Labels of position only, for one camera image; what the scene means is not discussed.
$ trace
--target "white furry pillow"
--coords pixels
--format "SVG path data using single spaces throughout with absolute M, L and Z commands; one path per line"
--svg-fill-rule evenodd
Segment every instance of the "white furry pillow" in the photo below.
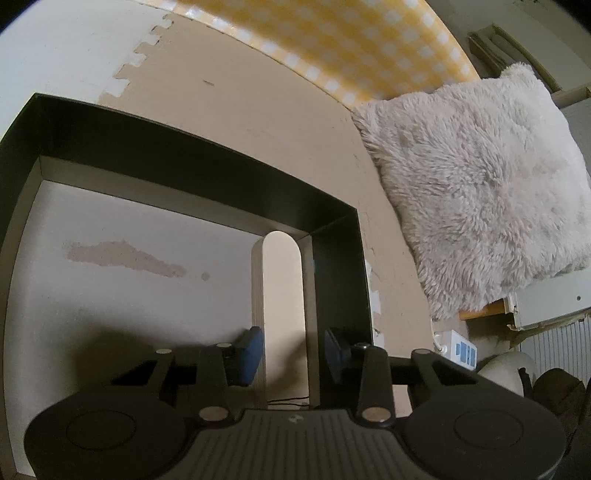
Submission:
M 443 319 L 587 267 L 591 190 L 530 67 L 359 107 L 353 120 Z

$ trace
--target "yellow checkered fabric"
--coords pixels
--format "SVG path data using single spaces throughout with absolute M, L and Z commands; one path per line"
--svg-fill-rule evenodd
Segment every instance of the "yellow checkered fabric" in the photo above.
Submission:
M 138 0 L 265 53 L 347 107 L 478 80 L 425 0 Z

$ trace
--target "white extension socket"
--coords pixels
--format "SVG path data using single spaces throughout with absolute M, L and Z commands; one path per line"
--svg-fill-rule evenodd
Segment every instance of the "white extension socket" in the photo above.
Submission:
M 451 360 L 455 364 L 461 365 L 468 370 L 476 368 L 478 350 L 473 343 L 470 343 L 455 330 L 439 332 L 434 335 L 439 345 L 443 348 L 439 354 Z

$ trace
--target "cardboard box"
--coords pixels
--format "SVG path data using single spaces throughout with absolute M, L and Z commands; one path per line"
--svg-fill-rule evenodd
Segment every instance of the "cardboard box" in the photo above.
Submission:
M 307 330 L 318 344 L 309 355 L 321 359 L 312 377 L 318 379 L 326 406 L 348 393 L 332 384 L 322 361 L 323 332 L 338 327 L 352 341 L 372 341 L 355 208 L 203 138 L 110 109 L 36 94 L 0 143 L 3 323 L 20 239 L 43 180 L 255 235 L 274 230 L 291 235 L 303 258 Z M 3 393 L 0 400 L 0 468 L 5 478 L 12 478 L 16 470 Z

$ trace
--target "white ribbed panel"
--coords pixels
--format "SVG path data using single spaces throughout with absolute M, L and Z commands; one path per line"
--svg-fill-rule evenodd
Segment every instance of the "white ribbed panel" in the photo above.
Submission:
M 519 346 L 535 360 L 540 373 L 563 368 L 586 384 L 591 377 L 591 320 L 555 328 L 523 341 Z

